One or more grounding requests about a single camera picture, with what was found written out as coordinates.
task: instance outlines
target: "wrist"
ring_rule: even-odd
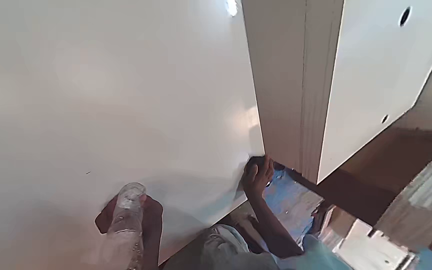
[[[257,193],[247,193],[246,198],[251,201],[264,201],[263,194],[257,194]]]

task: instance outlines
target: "water bottle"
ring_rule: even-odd
[[[129,183],[121,188],[100,255],[105,270],[141,270],[143,259],[142,204],[146,188]]]

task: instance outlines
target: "drilled hole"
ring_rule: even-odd
[[[410,13],[411,13],[411,7],[407,7],[406,10],[404,10],[403,15],[401,15],[401,19],[399,19],[400,27],[403,27],[406,24],[408,18],[410,17]]]

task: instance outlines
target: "white cabinet panel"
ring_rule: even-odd
[[[163,261],[245,200],[263,151],[225,1],[0,0],[0,269],[93,269],[128,182],[164,206]]]

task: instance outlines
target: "wooden plank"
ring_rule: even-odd
[[[242,5],[264,148],[315,182],[343,1]]]
[[[242,1],[264,149],[301,171],[305,2]]]

